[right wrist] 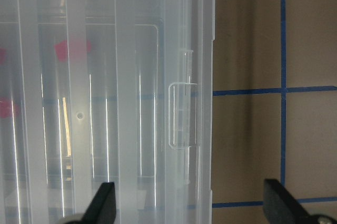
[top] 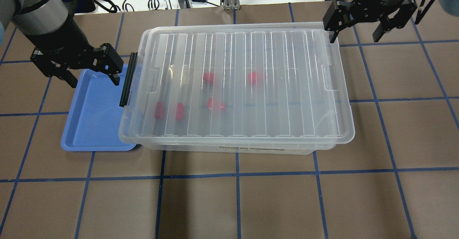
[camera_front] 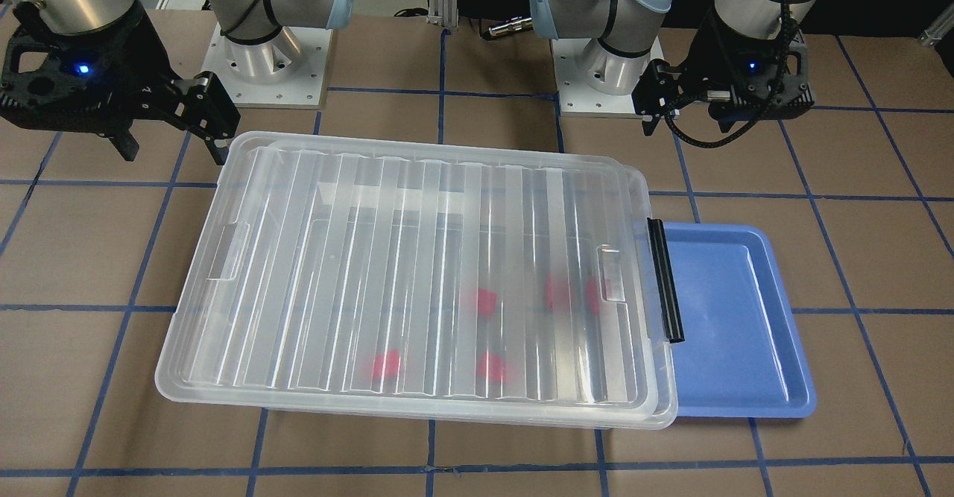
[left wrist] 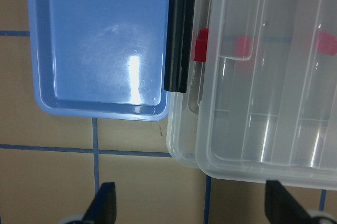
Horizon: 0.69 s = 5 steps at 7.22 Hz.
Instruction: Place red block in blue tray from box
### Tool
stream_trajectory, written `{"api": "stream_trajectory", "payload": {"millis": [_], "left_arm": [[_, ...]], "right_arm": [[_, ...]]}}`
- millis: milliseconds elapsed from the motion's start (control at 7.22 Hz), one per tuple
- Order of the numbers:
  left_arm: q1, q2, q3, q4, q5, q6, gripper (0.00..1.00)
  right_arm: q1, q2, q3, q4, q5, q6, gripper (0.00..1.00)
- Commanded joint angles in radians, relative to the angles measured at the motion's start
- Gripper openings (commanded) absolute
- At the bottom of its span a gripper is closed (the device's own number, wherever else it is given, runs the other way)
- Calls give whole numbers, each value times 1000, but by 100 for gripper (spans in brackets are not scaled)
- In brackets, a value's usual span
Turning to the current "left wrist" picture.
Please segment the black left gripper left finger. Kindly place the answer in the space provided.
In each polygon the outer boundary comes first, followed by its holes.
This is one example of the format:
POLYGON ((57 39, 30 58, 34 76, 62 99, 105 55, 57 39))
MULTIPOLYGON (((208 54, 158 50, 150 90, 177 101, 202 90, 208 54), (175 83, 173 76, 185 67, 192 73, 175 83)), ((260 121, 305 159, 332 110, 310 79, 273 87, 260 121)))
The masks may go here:
POLYGON ((116 190, 114 182, 105 182, 91 202, 83 217, 83 223, 115 223, 116 190))

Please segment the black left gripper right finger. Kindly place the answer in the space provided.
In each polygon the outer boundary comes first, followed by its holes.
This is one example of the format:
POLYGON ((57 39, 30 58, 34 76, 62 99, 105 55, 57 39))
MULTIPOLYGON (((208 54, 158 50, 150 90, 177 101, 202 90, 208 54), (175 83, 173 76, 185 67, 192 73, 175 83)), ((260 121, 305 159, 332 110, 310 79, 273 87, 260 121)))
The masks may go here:
POLYGON ((265 183, 264 212, 269 223, 329 223, 328 216, 311 216, 277 180, 265 183))

